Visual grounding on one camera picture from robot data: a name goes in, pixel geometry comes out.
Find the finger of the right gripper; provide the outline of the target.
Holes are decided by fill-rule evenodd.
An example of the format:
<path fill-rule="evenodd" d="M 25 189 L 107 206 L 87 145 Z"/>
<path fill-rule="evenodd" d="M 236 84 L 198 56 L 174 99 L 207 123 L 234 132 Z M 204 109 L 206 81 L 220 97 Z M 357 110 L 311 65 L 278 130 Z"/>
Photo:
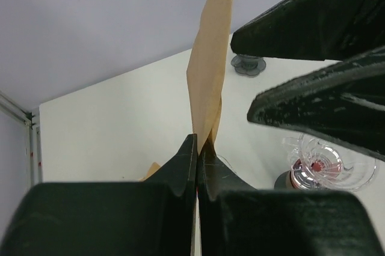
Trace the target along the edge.
<path fill-rule="evenodd" d="M 384 48 L 258 94 L 247 120 L 303 132 L 384 160 Z"/>
<path fill-rule="evenodd" d="M 345 60 L 384 46 L 384 0 L 282 0 L 233 33 L 235 54 Z"/>

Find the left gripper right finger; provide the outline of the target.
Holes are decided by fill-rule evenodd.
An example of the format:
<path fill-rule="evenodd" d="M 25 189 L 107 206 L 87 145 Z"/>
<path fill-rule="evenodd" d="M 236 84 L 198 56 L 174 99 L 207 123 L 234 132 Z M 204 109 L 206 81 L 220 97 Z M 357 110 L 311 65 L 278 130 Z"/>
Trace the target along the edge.
<path fill-rule="evenodd" d="M 383 255 L 361 202 L 333 190 L 260 190 L 203 146 L 197 162 L 203 255 Z"/>

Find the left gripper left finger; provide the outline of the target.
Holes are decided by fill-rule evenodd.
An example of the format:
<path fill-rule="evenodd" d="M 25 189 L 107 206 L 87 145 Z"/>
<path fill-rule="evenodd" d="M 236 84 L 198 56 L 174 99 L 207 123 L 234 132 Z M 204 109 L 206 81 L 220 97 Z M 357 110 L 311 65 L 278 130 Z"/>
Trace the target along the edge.
<path fill-rule="evenodd" d="M 192 255 L 197 137 L 144 181 L 41 183 L 19 204 L 2 255 Z"/>

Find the clear glass dripper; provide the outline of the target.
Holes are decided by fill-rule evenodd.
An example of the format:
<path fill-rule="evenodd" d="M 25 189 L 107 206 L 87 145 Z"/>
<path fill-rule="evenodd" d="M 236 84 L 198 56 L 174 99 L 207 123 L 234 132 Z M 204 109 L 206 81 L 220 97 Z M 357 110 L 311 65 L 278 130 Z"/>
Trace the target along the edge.
<path fill-rule="evenodd" d="M 290 170 L 307 172 L 318 183 L 316 189 L 356 192 L 374 180 L 380 167 L 373 157 L 303 133 L 283 138 L 282 144 Z"/>

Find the grey plastic dripper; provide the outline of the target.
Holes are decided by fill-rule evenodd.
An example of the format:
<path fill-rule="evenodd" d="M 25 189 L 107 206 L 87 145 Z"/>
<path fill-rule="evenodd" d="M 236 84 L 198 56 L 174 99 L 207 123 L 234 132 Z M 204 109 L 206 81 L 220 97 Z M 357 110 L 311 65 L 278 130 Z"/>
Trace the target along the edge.
<path fill-rule="evenodd" d="M 237 74 L 250 78 L 258 76 L 266 68 L 266 62 L 262 57 L 250 55 L 234 56 L 231 65 Z"/>

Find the brown paper coffee filter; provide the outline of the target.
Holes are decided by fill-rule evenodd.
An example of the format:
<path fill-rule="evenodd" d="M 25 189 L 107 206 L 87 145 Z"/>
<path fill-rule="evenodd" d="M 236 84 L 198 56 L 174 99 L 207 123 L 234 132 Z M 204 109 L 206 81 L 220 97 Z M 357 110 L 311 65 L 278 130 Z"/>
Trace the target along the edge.
<path fill-rule="evenodd" d="M 197 151 L 217 137 L 233 0 L 206 0 L 186 70 Z"/>

